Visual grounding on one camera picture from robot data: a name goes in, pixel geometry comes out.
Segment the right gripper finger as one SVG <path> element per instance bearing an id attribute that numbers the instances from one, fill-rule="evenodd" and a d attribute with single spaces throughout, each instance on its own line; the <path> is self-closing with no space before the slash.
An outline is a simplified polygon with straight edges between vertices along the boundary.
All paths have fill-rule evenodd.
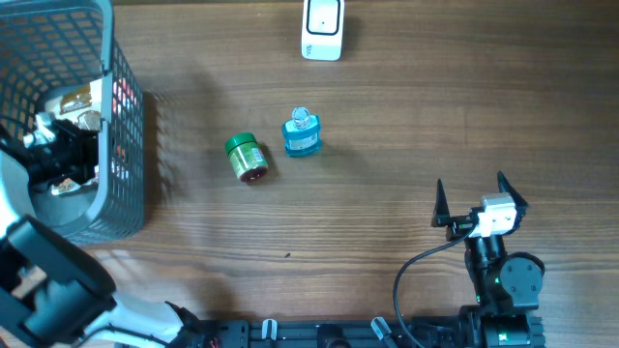
<path id="1" fill-rule="evenodd" d="M 526 211 L 529 207 L 528 202 L 519 194 L 519 192 L 510 184 L 507 177 L 502 171 L 497 172 L 497 185 L 501 193 L 508 193 L 514 200 L 516 208 L 520 211 Z"/>
<path id="2" fill-rule="evenodd" d="M 433 209 L 433 220 L 449 220 L 451 218 L 449 205 L 441 179 L 436 183 L 436 199 Z"/>

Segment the white brown snack pouch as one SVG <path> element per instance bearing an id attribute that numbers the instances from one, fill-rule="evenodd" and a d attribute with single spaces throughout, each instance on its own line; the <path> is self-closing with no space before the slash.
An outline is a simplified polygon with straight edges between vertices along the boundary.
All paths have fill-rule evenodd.
<path id="1" fill-rule="evenodd" d="M 50 114 L 50 118 L 58 121 L 70 121 L 81 131 L 99 133 L 102 130 L 102 92 L 103 81 L 101 79 L 91 81 L 88 84 L 73 88 L 67 93 L 48 98 L 44 102 L 44 112 Z M 60 184 L 51 186 L 51 194 L 54 196 L 67 195 L 87 186 L 99 182 L 99 160 L 92 158 L 93 164 L 87 168 L 94 173 L 83 184 L 76 179 L 65 179 Z"/>

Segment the blue mouthwash bottle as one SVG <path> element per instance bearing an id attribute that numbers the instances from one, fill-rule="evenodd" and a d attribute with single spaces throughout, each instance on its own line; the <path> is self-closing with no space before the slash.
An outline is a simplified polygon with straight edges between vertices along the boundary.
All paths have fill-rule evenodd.
<path id="1" fill-rule="evenodd" d="M 321 147 L 319 117 L 305 107 L 296 107 L 281 130 L 285 152 L 291 158 L 309 156 Z"/>

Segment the green lid spice jar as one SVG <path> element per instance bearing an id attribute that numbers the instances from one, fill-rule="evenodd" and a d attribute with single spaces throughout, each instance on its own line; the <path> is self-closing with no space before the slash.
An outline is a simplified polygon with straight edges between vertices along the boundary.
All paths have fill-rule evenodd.
<path id="1" fill-rule="evenodd" d="M 235 134 L 225 142 L 224 147 L 235 175 L 241 182 L 254 182 L 268 172 L 268 162 L 252 133 Z"/>

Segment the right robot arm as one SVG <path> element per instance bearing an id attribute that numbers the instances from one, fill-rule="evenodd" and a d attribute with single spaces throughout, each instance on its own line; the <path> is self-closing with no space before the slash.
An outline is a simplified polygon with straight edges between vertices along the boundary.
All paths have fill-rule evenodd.
<path id="1" fill-rule="evenodd" d="M 540 306 L 545 264 L 527 252 L 509 253 L 504 238 L 515 233 L 528 202 L 497 174 L 499 191 L 481 198 L 466 215 L 453 216 L 437 182 L 431 225 L 446 229 L 448 242 L 465 244 L 464 263 L 477 297 L 457 316 L 456 347 L 544 347 Z"/>

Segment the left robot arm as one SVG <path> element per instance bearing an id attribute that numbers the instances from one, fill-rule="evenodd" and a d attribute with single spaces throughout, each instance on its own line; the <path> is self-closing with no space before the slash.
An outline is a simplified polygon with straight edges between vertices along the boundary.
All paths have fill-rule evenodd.
<path id="1" fill-rule="evenodd" d="M 1 325 L 31 347 L 206 347 L 200 320 L 183 307 L 117 291 L 105 268 L 36 219 L 29 188 L 94 177 L 98 134 L 54 121 L 52 138 L 25 147 L 1 132 Z"/>

